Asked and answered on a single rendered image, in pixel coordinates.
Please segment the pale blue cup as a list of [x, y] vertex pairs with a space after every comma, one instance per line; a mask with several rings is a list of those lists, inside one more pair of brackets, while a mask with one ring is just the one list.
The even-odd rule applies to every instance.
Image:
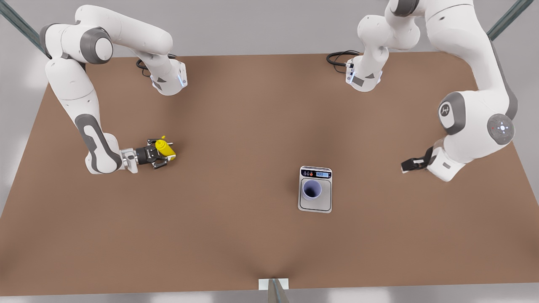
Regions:
[[302, 197], [307, 201], [313, 201], [322, 194], [322, 184], [317, 180], [306, 180], [302, 184]]

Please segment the silver frame post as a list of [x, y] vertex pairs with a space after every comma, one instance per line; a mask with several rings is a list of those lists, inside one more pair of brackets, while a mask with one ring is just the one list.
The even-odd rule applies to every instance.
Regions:
[[494, 41], [504, 30], [524, 12], [534, 0], [517, 0], [507, 12], [487, 31], [490, 41]]
[[5, 0], [0, 0], [0, 15], [32, 42], [38, 50], [45, 54], [45, 51], [40, 44], [38, 32], [36, 32]]
[[289, 289], [289, 278], [259, 279], [259, 290], [267, 291], [267, 303], [290, 303], [285, 290]]

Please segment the white digital kitchen scale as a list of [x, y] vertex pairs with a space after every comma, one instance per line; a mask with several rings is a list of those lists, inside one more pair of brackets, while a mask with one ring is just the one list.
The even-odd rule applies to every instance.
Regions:
[[[302, 184], [306, 180], [317, 180], [322, 184], [322, 194], [313, 201], [302, 197]], [[298, 209], [316, 213], [331, 213], [333, 206], [333, 172], [327, 167], [302, 166], [299, 172]]]

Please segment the yellow sauce bottle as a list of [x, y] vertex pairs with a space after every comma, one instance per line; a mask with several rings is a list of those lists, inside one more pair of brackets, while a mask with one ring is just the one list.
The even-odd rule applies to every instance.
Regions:
[[173, 143], [167, 141], [165, 136], [162, 136], [160, 139], [156, 140], [154, 146], [160, 154], [167, 158], [168, 161], [174, 160], [176, 158], [176, 153], [172, 148]]

